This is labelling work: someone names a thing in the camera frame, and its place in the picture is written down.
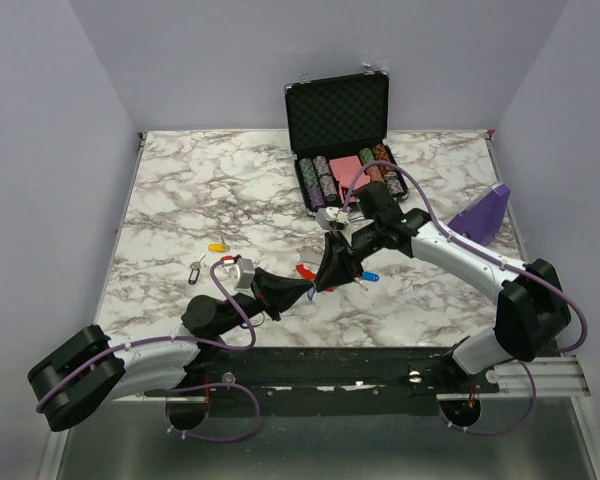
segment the poker chip stack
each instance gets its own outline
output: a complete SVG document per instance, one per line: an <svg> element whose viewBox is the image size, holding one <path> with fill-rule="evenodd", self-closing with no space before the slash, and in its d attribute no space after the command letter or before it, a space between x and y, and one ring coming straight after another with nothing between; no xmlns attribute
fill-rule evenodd
<svg viewBox="0 0 600 480"><path fill-rule="evenodd" d="M338 191L336 190L336 184L331 176L331 170L327 165L327 159L324 157L316 157L313 159L313 166L316 167L316 173L318 174L318 181L324 193L324 198L327 203L334 203L338 200Z"/></svg>
<svg viewBox="0 0 600 480"><path fill-rule="evenodd" d="M318 177L313 169L313 163L310 158L303 158L300 160L300 172L302 173L302 181L304 182L307 194L309 195L311 209L317 210L318 208L324 207L324 197L322 196Z"/></svg>
<svg viewBox="0 0 600 480"><path fill-rule="evenodd" d="M373 147L373 156L378 161L391 162L387 150L381 143ZM404 193L404 189L400 184L398 174L395 172L395 170L392 170L389 167L382 166L380 167L380 172L382 173L382 178L384 178L384 183L387 184L387 188L389 189L392 195L399 195Z"/></svg>
<svg viewBox="0 0 600 480"><path fill-rule="evenodd" d="M363 148L362 150L360 150L360 154L358 156L362 160L362 163L364 163L365 165L367 163L371 163L375 160L375 158L373 158L373 153L368 148ZM369 168L367 168L366 172L367 172L367 175L369 175L369 178L371 178L372 182L385 183L384 178L382 177L382 173L380 172L380 169L378 167L376 167L376 166L369 167Z"/></svg>

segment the cable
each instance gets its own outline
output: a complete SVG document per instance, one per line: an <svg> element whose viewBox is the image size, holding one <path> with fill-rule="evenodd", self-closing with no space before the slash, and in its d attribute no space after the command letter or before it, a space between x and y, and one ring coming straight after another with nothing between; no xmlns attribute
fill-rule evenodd
<svg viewBox="0 0 600 480"><path fill-rule="evenodd" d="M218 277L216 277L215 270L222 264L223 264L223 260L219 260L211 266L211 270L210 270L211 279L213 280L213 283L215 283L215 285L218 287L220 292L226 297L227 301L233 306L233 308L236 309L236 311L238 312L240 317L242 317L244 322L247 324L249 333L251 333L251 341L249 342L248 345L244 345L244 346L225 345L224 343L215 342L213 340L207 340L206 338L198 338L198 337L193 337L193 336L188 336L188 335L177 335L174 337L172 337L171 335L164 335L164 336L159 336L159 337L142 338L140 340L134 340L134 341L131 341L128 343L123 343L120 345L109 347L106 350L103 350L102 352L98 353L97 355L94 355L93 357L91 357L89 360L84 362L82 365L80 365L78 368L76 368L69 375L64 377L60 382L58 382L57 385L55 385L53 388L51 388L40 399L40 401L36 405L36 412L42 413L44 406L47 404L47 402L49 400L51 400L62 389L64 389L74 378L76 378L78 375L80 375L87 368L91 367L91 365L95 364L99 360L102 360L103 358L107 357L108 355L110 355L112 353L119 352L120 350L128 350L129 348L132 348L132 347L139 347L139 346L148 345L151 343L173 342L175 340L184 341L184 342L203 343L205 345L211 345L213 347L218 347L218 348L221 348L224 350L233 350L233 351L245 351L245 350L249 350L250 348L252 348L256 343L256 332L254 330L253 324L251 323L251 320L249 320L249 316L245 313L245 311L242 309L242 307L240 307L238 302L236 302L233 299L233 297L231 297L229 292L227 292L227 290L222 286L222 284L220 283L220 280L218 280ZM227 384L218 383L218 384L212 384L212 385L218 385L221 387L222 386L233 387L233 388L237 388L239 390L246 392L247 395L249 395L249 397L253 401L254 406L255 406L257 419L254 422L254 425L257 430L257 427L260 425L260 420L259 420L260 405L258 404L258 399L246 387L244 387L242 385L236 385L236 384L231 384L231 383L227 383ZM209 385L200 385L200 386L196 386L196 387L190 387L190 388L186 388L186 389L175 389L175 390L171 390L171 391L172 392L184 391L184 390L194 391L194 390L203 390L206 388L210 388L210 386ZM253 428L254 427L252 426L249 429L249 431L245 434L239 435L237 437L229 437L229 440L227 440L227 441L229 441L229 442L237 441L237 440L246 438L247 436L253 435L253 433L255 433L255 430L253 432L251 431ZM196 434L192 434L189 432L187 432L187 436L194 437L194 438L201 438L203 440L205 439L205 438L203 438L202 435L196 435ZM213 441L213 442L222 441L222 439L217 439L215 437L209 437L209 439L210 439L209 441Z"/></svg>
<svg viewBox="0 0 600 480"><path fill-rule="evenodd" d="M536 382L533 380L533 375L531 375L531 370L529 370L529 367L527 367L527 365L523 362L518 363L520 363L520 366L524 368L525 372L527 372L527 375L529 376L529 383L531 384L531 405L529 406L529 410L527 410L527 413L525 413L524 417L522 417L517 423L509 427L502 428L500 430L476 430L468 427L461 427L459 425L454 424L451 420L447 418L444 411L442 410L442 406L438 405L438 413L444 420L444 423L447 424L447 427L457 430L459 432L468 433L469 435L493 437L495 435L504 435L506 433L511 433L514 430L524 427L527 423L529 423L529 420L531 420L531 417L533 416L536 410L536 406L538 404L538 391L536 388Z"/></svg>
<svg viewBox="0 0 600 480"><path fill-rule="evenodd" d="M253 394L253 392L251 390L249 390L247 387L245 387L244 385L239 385L237 383L219 382L219 383L209 383L207 385L197 385L195 387L172 388L171 390L169 390L169 392L185 393L185 392L195 392L198 390L206 390L208 388L223 388L223 387L236 388L238 390L243 391L244 393L247 394L247 396L253 403L253 407L255 409L255 417L246 432L241 433L240 435L235 435L233 437L212 437L212 436L208 436L208 435L200 435L199 433L189 432L187 430L178 430L171 423L171 412L169 411L169 409L165 409L165 419L167 420L167 423L169 424L167 433L171 433L172 431L175 431L182 436L183 440L185 437L190 437L190 438L195 438L198 440L204 440L205 442L215 442L215 443L239 442L240 440L244 440L244 439L249 438L252 435L254 435L258 431L258 428L260 428L260 423L262 422L262 417L260 416L260 404L258 403L258 399Z"/></svg>
<svg viewBox="0 0 600 480"><path fill-rule="evenodd" d="M420 186L420 184L406 170L399 167L398 165L395 165L390 162L375 161L375 162L367 163L360 170L358 170L358 172L353 176L353 181L351 182L351 187L349 188L349 190L347 191L347 195L345 196L344 205L342 207L343 211L346 212L348 209L349 202L351 201L351 195L353 194L353 190L356 185L356 182L358 181L358 178L360 178L360 176L364 173L365 170L367 170L368 168L373 167L373 166L389 167L394 170L397 170L402 175L407 177L411 181L411 183L413 184L415 189L418 191L418 193L420 194L420 197L422 197L422 201L424 202L424 205L425 205L427 211L429 212L429 215L431 216L431 221L433 222L435 227L438 229L438 231L448 241L453 242L457 245L460 245L465 250L473 253L474 255L477 255L478 257L482 258L483 260L488 261L489 263L493 263L494 265L504 268L505 270L509 270L510 272L514 272L518 275L522 275L523 277L536 282L537 284L539 284L539 285L543 286L544 288L546 288L547 290L549 290L554 295L557 295L558 297L560 297L562 300L567 302L567 304L569 306L571 306L571 308L573 308L573 311L576 312L576 315L578 315L578 319L580 320L580 326L581 326L580 337L578 338L578 340L576 340L576 342L573 345L555 349L555 350L553 350L554 353L572 352L574 350L577 350L584 344L585 340L587 339L587 335L589 334L589 324L587 322L587 318L584 315L584 312L580 309L580 307L578 305L576 305L575 301L570 296L565 294L559 288L556 288L555 286L551 285L546 280L543 280L542 278L538 277L537 275L534 275L533 273L527 272L526 270L523 270L518 267L514 267L513 265L502 264L502 262L500 262L500 260L498 260L497 257L494 257L492 255L489 255L488 253L478 250L477 248L473 247L472 245L460 240L455 233L447 231L447 229L442 226L442 224L436 217L436 214L433 211L433 206L431 205L429 198L427 198L427 195L424 193L424 190L422 190L422 187Z"/></svg>

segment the marble surface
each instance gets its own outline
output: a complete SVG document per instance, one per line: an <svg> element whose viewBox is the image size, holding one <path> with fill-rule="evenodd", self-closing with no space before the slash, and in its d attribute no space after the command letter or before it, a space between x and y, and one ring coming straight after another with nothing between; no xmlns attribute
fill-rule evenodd
<svg viewBox="0 0 600 480"><path fill-rule="evenodd" d="M482 132L394 131L388 144L444 221L496 180ZM297 276L299 250L321 251L323 239L305 213L292 160L284 130L150 133L97 318L103 329L164 333L193 296L220 298L208 272L220 254L207 245L221 234L232 254ZM402 208L415 206L423 204L412 189ZM491 248L519 257L508 220ZM189 265L203 253L200 280L188 285ZM433 265L382 251L365 268L380 282L301 299L281 322L257 329L257 345L446 346L494 323L486 297ZM224 339L246 343L248 332Z"/></svg>

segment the white wall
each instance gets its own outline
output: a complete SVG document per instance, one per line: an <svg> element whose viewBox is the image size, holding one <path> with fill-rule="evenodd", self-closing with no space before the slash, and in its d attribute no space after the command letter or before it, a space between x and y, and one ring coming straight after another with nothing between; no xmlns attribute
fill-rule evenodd
<svg viewBox="0 0 600 480"><path fill-rule="evenodd" d="M0 0L0 478L35 478L26 374L91 320L135 131L66 0Z"/></svg>
<svg viewBox="0 0 600 480"><path fill-rule="evenodd" d="M392 128L492 128L566 0L71 0L143 129L286 127L283 86L388 69Z"/></svg>
<svg viewBox="0 0 600 480"><path fill-rule="evenodd" d="M570 1L495 146L529 251L557 266L589 316L580 355L600 422L600 0Z"/></svg>

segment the bolt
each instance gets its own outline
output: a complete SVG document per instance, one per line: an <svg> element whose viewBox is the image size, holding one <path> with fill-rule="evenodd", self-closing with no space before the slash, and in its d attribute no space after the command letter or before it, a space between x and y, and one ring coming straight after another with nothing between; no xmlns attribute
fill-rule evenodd
<svg viewBox="0 0 600 480"><path fill-rule="evenodd" d="M422 383L422 376L420 372L417 370L412 370L409 372L409 382L411 383Z"/></svg>
<svg viewBox="0 0 600 480"><path fill-rule="evenodd" d="M236 376L231 372L227 372L222 375L222 383L236 383Z"/></svg>
<svg viewBox="0 0 600 480"><path fill-rule="evenodd" d="M495 385L496 383L498 383L498 380L500 380L500 375L498 375L498 372L496 372L495 370L489 370L485 374L485 378L487 379L487 382Z"/></svg>

